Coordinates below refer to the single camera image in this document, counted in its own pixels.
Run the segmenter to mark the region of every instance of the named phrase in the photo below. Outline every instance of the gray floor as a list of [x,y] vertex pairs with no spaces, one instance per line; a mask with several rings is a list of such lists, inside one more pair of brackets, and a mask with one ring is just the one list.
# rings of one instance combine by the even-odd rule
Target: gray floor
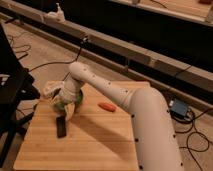
[[[52,61],[70,61],[76,57],[76,53],[73,53],[63,47],[60,47],[52,42],[45,40],[42,37],[39,37],[33,33],[28,32],[27,30],[22,29],[21,27],[15,26],[13,24],[4,25],[5,31],[7,34],[18,36],[24,33],[20,38],[15,39],[14,46],[21,46],[24,44],[30,44],[32,49],[29,52],[29,55],[21,60],[21,63],[28,68],[33,68],[37,65],[52,62]],[[123,75],[120,75],[108,68],[105,68],[91,60],[80,56],[79,61],[82,61],[86,64],[89,64],[94,69],[98,75],[101,75],[109,80],[131,80]],[[49,80],[61,80],[64,75],[68,72],[67,65],[50,65],[40,69],[37,69],[32,72],[32,75],[35,78],[34,85],[39,89],[42,90],[46,81]],[[30,108],[37,101],[30,101],[22,103],[19,108]],[[176,130],[184,130],[187,129],[187,126],[183,126],[174,122]],[[213,117],[205,115],[204,117],[200,118],[196,122],[198,130],[203,132],[207,137],[213,141]],[[187,135],[177,135],[178,142],[180,146],[186,145],[186,138]],[[13,163],[16,159],[16,155],[19,151],[20,145],[22,142],[22,137],[19,135],[16,136],[15,141],[12,145],[8,158],[5,162],[3,167],[4,171],[12,171]],[[206,142],[201,139],[201,137],[195,135],[192,137],[190,141],[191,147],[203,149],[206,147]],[[181,150],[181,154],[183,157],[184,165],[187,171],[198,171],[198,167],[195,164],[192,157],[189,155],[187,150]],[[211,146],[210,149],[205,153],[195,153],[193,152],[194,156],[197,158],[203,170],[211,171],[213,170],[213,147]]]

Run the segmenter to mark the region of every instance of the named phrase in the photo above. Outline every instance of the carrot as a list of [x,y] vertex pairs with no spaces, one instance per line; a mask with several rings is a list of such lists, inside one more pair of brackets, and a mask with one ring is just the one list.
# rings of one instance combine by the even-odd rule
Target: carrot
[[112,104],[109,103],[105,103],[105,102],[100,102],[98,103],[98,106],[104,110],[107,110],[109,112],[115,112],[116,111],[116,107]]

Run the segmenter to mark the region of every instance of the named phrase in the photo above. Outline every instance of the wooden table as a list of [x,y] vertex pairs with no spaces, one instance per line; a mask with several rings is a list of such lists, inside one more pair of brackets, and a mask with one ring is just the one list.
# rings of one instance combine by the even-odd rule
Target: wooden table
[[[147,82],[116,82],[128,89]],[[84,99],[67,124],[67,136],[57,139],[56,113],[50,101],[40,99],[14,169],[19,171],[136,171],[138,170],[131,118],[122,109],[115,113],[97,106],[110,102],[89,85]]]

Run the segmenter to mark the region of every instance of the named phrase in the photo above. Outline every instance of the black object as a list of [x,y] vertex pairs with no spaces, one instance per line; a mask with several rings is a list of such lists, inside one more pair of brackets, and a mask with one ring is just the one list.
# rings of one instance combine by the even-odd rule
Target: black object
[[66,137],[66,121],[65,116],[60,116],[56,118],[56,126],[57,126],[57,136],[58,138]]
[[189,111],[189,106],[178,99],[170,101],[170,112],[177,118],[184,119]]
[[39,92],[32,86],[34,78],[23,68],[16,58],[3,27],[0,24],[0,74],[8,76],[0,79],[0,137],[7,133],[6,140],[0,153],[0,167],[3,166],[7,153],[16,133],[25,135],[22,125],[33,117],[33,113],[20,120],[16,119],[15,111],[22,100],[33,100],[40,97]]

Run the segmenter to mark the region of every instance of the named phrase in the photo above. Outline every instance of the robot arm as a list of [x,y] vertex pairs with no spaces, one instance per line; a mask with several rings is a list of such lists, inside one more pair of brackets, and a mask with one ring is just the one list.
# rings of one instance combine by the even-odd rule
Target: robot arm
[[63,101],[75,101],[83,83],[92,85],[131,115],[138,163],[143,170],[184,170],[168,106],[159,91],[151,87],[129,91],[79,62],[70,64],[69,70],[69,78],[59,92]]

